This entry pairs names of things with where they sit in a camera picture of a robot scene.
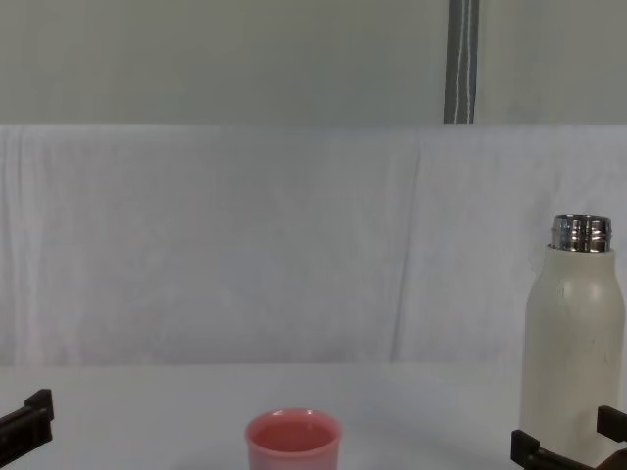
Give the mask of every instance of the white cloth backdrop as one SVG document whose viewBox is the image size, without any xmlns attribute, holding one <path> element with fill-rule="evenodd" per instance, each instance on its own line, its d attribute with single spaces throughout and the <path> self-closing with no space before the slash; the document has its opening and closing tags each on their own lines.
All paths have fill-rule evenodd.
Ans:
<svg viewBox="0 0 627 470">
<path fill-rule="evenodd" d="M 627 128 L 0 128 L 0 361 L 517 366 L 551 218 Z"/>
</svg>

